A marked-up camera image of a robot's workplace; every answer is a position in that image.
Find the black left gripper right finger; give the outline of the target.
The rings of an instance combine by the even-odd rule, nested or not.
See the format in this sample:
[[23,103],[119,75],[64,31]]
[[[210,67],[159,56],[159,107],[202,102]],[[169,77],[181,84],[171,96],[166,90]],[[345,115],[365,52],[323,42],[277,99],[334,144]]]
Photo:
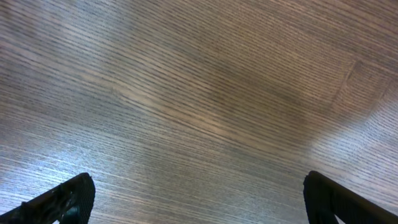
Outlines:
[[397,215],[317,171],[308,173],[303,186],[309,224],[397,223]]

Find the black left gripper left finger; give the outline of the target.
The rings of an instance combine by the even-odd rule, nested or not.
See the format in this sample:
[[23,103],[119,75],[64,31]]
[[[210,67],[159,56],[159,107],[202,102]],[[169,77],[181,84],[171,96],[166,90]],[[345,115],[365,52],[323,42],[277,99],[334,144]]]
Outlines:
[[1,215],[3,224],[87,224],[95,201],[89,173],[76,175]]

